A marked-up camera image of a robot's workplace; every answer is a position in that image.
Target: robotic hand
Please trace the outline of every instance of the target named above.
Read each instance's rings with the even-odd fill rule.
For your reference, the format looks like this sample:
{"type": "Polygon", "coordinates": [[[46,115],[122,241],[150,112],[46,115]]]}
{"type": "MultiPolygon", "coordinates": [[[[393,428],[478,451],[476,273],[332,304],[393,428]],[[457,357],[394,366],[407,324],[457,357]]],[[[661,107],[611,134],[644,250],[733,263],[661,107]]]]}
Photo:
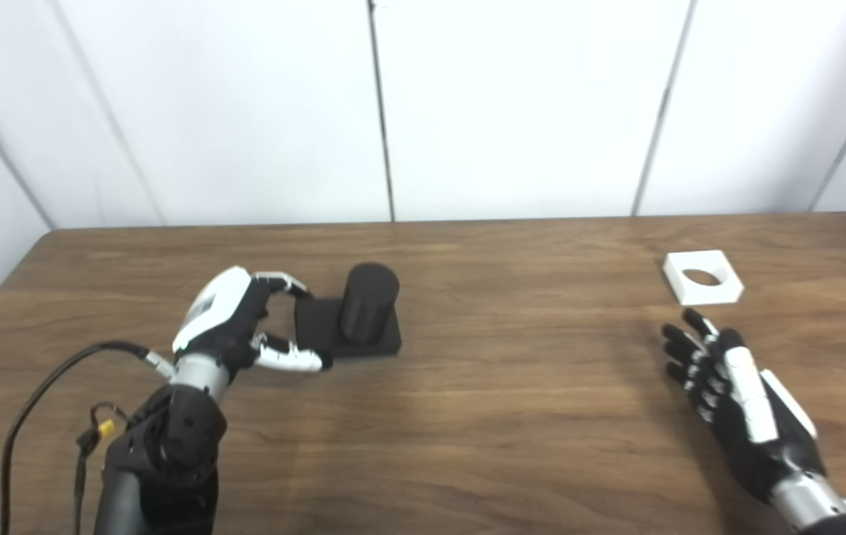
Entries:
{"type": "Polygon", "coordinates": [[[701,340],[664,325],[668,375],[711,426],[733,477],[772,505],[797,533],[846,535],[846,498],[828,483],[816,427],[786,387],[756,362],[733,329],[718,331],[694,309],[684,321],[701,340]]]}
{"type": "Polygon", "coordinates": [[[210,534],[218,501],[219,409],[226,388],[250,366],[295,372],[330,368],[330,357],[261,333],[274,292],[310,298],[286,273],[231,267],[196,297],[172,343],[175,365],[146,357],[168,383],[142,404],[110,444],[96,535],[210,534]]]}

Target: fingertip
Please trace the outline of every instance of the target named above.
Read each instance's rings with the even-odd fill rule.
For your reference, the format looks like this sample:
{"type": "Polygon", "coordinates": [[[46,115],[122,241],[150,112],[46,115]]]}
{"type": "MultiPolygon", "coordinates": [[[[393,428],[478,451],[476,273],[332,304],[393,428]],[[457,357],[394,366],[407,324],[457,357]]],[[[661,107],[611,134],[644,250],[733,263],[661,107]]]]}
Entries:
{"type": "Polygon", "coordinates": [[[711,334],[711,329],[708,328],[708,324],[706,324],[704,316],[702,316],[700,312],[695,311],[695,309],[685,308],[684,314],[682,314],[681,317],[688,325],[692,326],[695,331],[702,334],[711,334]]]}
{"type": "Polygon", "coordinates": [[[671,324],[661,325],[661,335],[664,335],[664,338],[667,338],[669,340],[677,337],[682,332],[684,332],[684,331],[681,331],[680,328],[676,328],[676,326],[674,326],[674,325],[671,325],[671,324]]]}
{"type": "Polygon", "coordinates": [[[725,351],[729,351],[733,348],[745,348],[746,346],[745,343],[743,343],[743,338],[740,336],[740,333],[736,332],[732,328],[726,328],[721,331],[718,343],[720,344],[721,349],[725,351]]]}

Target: robotic finger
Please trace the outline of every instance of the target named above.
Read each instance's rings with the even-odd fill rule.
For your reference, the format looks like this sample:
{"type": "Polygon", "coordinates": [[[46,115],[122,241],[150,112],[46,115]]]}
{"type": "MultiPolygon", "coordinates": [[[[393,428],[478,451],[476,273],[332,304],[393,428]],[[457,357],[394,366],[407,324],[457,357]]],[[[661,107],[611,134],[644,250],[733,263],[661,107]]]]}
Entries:
{"type": "Polygon", "coordinates": [[[708,424],[713,424],[720,398],[728,393],[728,385],[718,372],[711,352],[687,332],[674,325],[664,325],[662,334],[668,339],[665,353],[673,362],[668,363],[668,375],[688,394],[691,408],[708,424]]]}
{"type": "Polygon", "coordinates": [[[692,326],[699,335],[704,337],[704,343],[714,343],[720,335],[711,320],[706,319],[700,312],[695,311],[693,308],[685,308],[681,317],[684,319],[685,324],[692,326]]]}
{"type": "Polygon", "coordinates": [[[259,333],[252,346],[259,350],[254,363],[263,368],[282,369],[285,372],[320,372],[331,368],[334,360],[311,349],[298,348],[297,344],[273,334],[259,333]]]}
{"type": "Polygon", "coordinates": [[[265,282],[271,292],[290,294],[294,298],[314,297],[304,283],[283,271],[259,271],[254,274],[254,278],[265,282]]]}
{"type": "Polygon", "coordinates": [[[726,378],[733,386],[733,399],[743,410],[746,434],[753,444],[762,444],[779,437],[766,389],[757,372],[753,355],[743,344],[740,333],[729,328],[715,342],[716,353],[723,356],[726,378]]]}

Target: black cable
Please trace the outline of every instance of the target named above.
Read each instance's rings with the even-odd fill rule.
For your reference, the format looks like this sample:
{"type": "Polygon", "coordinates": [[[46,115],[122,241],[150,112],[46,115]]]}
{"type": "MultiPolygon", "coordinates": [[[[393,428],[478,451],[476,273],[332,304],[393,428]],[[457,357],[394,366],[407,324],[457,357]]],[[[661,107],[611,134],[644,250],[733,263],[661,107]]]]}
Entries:
{"type": "Polygon", "coordinates": [[[76,478],[73,480],[73,535],[80,535],[83,520],[83,494],[86,491],[86,457],[80,450],[76,460],[76,478]]]}
{"type": "Polygon", "coordinates": [[[46,390],[49,390],[49,387],[53,385],[53,382],[56,382],[56,379],[59,379],[60,375],[66,373],[66,370],[73,368],[73,366],[81,360],[86,359],[87,356],[107,349],[132,353],[140,360],[144,360],[149,354],[148,348],[142,348],[142,346],[137,346],[135,343],[118,340],[95,343],[94,345],[89,346],[89,348],[83,349],[79,353],[66,359],[62,365],[57,366],[57,368],[50,373],[49,377],[40,383],[40,385],[36,388],[36,391],[33,392],[29,399],[26,400],[26,403],[23,404],[19,413],[16,414],[13,424],[10,426],[10,431],[7,433],[6,440],[4,440],[4,453],[1,455],[1,535],[8,535],[10,533],[10,465],[13,460],[13,446],[14,441],[16,441],[16,434],[19,433],[19,429],[23,426],[23,421],[25,421],[26,417],[29,416],[30,411],[33,410],[33,407],[36,406],[39,399],[46,393],[46,390]]]}
{"type": "Polygon", "coordinates": [[[116,403],[99,402],[89,407],[89,429],[83,431],[76,439],[76,445],[80,447],[80,454],[76,460],[76,477],[73,480],[73,533],[80,535],[80,525],[83,522],[83,495],[86,492],[86,461],[93,454],[96,446],[103,440],[103,431],[100,429],[100,419],[96,417],[99,409],[110,409],[114,415],[123,422],[128,423],[129,417],[116,403]]]}

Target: wooden table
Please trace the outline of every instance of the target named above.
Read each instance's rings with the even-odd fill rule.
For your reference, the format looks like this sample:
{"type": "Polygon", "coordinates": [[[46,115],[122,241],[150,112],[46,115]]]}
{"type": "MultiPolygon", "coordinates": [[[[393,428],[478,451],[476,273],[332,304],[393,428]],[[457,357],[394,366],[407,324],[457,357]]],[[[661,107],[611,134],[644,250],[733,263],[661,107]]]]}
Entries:
{"type": "MultiPolygon", "coordinates": [[[[0,452],[57,363],[110,338],[169,354],[223,268],[287,270],[331,296],[375,260],[402,283],[402,353],[243,372],[223,403],[216,532],[784,534],[662,370],[658,328],[680,307],[661,261],[708,248],[746,293],[701,311],[806,407],[846,495],[846,214],[59,230],[0,290],[0,452]]],[[[290,318],[271,300],[269,331],[290,318]]],[[[86,407],[132,410],[158,384],[114,354],[50,390],[16,447],[14,533],[68,531],[86,407]]]]}

